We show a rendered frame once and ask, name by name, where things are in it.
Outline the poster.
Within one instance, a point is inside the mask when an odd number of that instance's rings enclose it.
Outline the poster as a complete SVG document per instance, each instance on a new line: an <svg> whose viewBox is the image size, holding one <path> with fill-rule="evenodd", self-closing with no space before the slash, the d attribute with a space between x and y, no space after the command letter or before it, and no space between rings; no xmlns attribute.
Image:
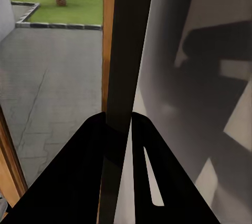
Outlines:
<svg viewBox="0 0 252 224"><path fill-rule="evenodd" d="M99 223L113 224L151 0L114 0Z"/></svg>

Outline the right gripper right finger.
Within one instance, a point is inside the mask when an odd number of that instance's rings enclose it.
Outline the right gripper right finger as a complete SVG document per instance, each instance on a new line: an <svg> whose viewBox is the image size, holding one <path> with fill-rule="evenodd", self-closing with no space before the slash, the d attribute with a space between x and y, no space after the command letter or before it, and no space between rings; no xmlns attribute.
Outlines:
<svg viewBox="0 0 252 224"><path fill-rule="evenodd" d="M220 224L152 121L132 112L135 224ZM164 206L152 203L144 147Z"/></svg>

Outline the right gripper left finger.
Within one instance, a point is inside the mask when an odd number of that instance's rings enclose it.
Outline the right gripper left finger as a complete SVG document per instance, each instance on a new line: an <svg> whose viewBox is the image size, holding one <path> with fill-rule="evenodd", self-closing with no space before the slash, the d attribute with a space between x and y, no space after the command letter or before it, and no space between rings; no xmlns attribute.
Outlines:
<svg viewBox="0 0 252 224"><path fill-rule="evenodd" d="M96 224L105 126L89 117L0 224Z"/></svg>

